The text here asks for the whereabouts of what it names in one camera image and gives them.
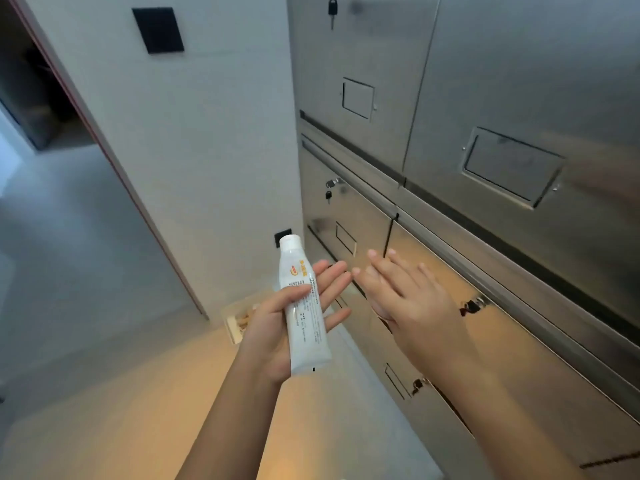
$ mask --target plastic container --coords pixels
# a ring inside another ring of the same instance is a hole
[[[286,309],[292,375],[312,372],[331,362],[316,274],[299,235],[280,240],[280,287],[311,285],[311,292]]]

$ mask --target wall outlet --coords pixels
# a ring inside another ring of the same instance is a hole
[[[280,247],[280,240],[281,240],[284,236],[286,236],[286,235],[290,235],[290,234],[293,234],[293,233],[292,233],[292,231],[291,231],[291,229],[287,229],[287,230],[283,230],[283,231],[280,231],[280,232],[275,233],[273,236],[274,236],[274,238],[275,238],[275,240],[276,240],[276,248],[279,248],[279,247]]]

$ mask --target hand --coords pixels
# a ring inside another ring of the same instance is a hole
[[[459,365],[479,363],[460,311],[428,268],[411,265],[395,250],[388,260],[368,252],[372,266],[353,269],[367,298],[385,311],[396,344],[416,369],[438,383]]]
[[[340,293],[351,282],[351,273],[347,264],[339,261],[329,266],[326,260],[313,265],[316,273],[320,305],[324,312]],[[263,301],[253,313],[244,332],[238,355],[248,360],[253,366],[260,368],[260,373],[268,380],[282,384],[291,377],[291,357],[289,355],[289,338],[284,309],[311,291],[310,285],[288,286],[274,293]],[[324,319],[327,331],[343,322],[351,313],[350,308],[340,311]]]

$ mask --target right hand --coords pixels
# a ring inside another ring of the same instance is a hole
[[[423,263],[409,264],[391,249],[388,260],[373,250],[367,255],[371,266],[354,268],[355,281],[384,309],[397,345],[416,369],[439,383],[480,362],[459,308]]]

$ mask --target key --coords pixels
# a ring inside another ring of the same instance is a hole
[[[333,19],[338,15],[338,0],[329,0],[329,16],[331,17],[331,31],[333,31]]]

